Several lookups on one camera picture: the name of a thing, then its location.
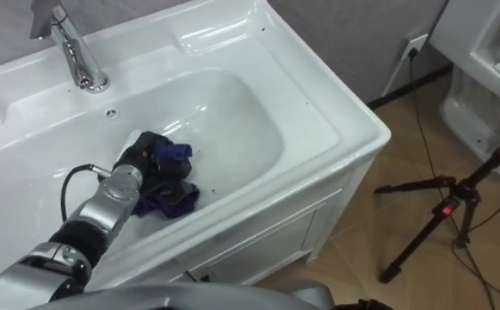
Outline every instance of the sink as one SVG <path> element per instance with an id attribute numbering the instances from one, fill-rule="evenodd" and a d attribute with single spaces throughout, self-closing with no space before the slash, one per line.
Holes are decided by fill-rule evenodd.
<path id="1" fill-rule="evenodd" d="M 67 172 L 110 168 L 133 130 L 190 144 L 201 198 L 181 219 L 130 218 L 91 288 L 143 273 L 389 140 L 263 0 L 195 0 L 86 41 L 111 79 L 99 95 L 75 88 L 55 47 L 0 65 L 0 271 L 58 229 Z M 75 175 L 68 213 L 96 185 Z"/>

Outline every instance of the faucet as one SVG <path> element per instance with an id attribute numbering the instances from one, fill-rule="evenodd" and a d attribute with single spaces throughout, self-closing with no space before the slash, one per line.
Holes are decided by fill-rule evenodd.
<path id="1" fill-rule="evenodd" d="M 103 92 L 110 85 L 89 48 L 83 41 L 60 0 L 32 0 L 34 22 L 30 39 L 52 36 L 62 50 L 74 83 L 91 94 Z"/>

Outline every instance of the gray wall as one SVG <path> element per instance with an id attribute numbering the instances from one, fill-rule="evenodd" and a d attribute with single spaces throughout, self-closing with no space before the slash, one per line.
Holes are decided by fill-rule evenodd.
<path id="1" fill-rule="evenodd" d="M 64 0 L 80 32 L 97 30 L 187 0 Z M 404 38 L 428 32 L 446 0 L 269 0 L 281 16 L 364 101 L 380 97 Z M 31 0 L 0 0 L 0 64 L 49 47 L 28 39 Z M 416 76 L 448 61 L 426 46 Z"/>

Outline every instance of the tripod leg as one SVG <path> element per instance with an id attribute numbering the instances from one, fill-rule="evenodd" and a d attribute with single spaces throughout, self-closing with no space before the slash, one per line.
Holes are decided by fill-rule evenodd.
<path id="1" fill-rule="evenodd" d="M 473 197 L 466 200 L 466 211 L 464 212 L 464 219 L 462 220 L 462 227 L 460 228 L 460 233 L 454 241 L 456 247 L 459 249 L 470 243 L 470 226 L 472 225 L 473 215 L 475 214 L 475 208 L 479 205 L 479 194 L 477 191 L 473 193 Z"/>
<path id="2" fill-rule="evenodd" d="M 429 180 L 417 181 L 404 183 L 400 185 L 386 185 L 380 188 L 377 188 L 374 193 L 376 194 L 390 194 L 392 192 L 399 191 L 412 191 L 412 190 L 421 190 L 421 189 L 441 189 L 451 187 L 456 184 L 456 179 L 453 177 L 436 177 Z"/>
<path id="3" fill-rule="evenodd" d="M 418 235 L 404 248 L 395 260 L 389 264 L 380 275 L 380 282 L 389 283 L 401 272 L 401 265 L 414 253 L 423 241 L 445 220 L 459 205 L 458 200 L 447 197 L 433 209 L 434 217 L 418 233 Z"/>

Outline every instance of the toilet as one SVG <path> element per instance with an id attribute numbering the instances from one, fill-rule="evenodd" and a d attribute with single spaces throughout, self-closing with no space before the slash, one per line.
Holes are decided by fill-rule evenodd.
<path id="1" fill-rule="evenodd" d="M 485 161 L 500 146 L 500 0 L 449 1 L 430 44 L 454 63 L 442 119 Z"/>

